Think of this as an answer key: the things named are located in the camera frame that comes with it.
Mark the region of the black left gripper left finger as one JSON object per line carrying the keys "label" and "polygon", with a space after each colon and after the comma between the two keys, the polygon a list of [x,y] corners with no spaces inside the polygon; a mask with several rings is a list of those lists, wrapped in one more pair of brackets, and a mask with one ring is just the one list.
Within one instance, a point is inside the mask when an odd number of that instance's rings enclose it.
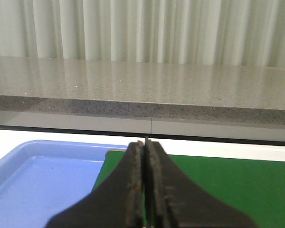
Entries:
{"label": "black left gripper left finger", "polygon": [[54,215],[47,228],[141,228],[143,142],[129,143],[122,159],[90,194]]}

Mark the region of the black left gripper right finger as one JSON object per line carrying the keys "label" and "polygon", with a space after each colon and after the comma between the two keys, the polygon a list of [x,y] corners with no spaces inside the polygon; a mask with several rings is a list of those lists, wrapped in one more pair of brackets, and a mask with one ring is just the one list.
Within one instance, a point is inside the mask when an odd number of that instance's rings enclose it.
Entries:
{"label": "black left gripper right finger", "polygon": [[256,228],[244,212],[193,182],[159,142],[145,140],[145,211],[148,228]]}

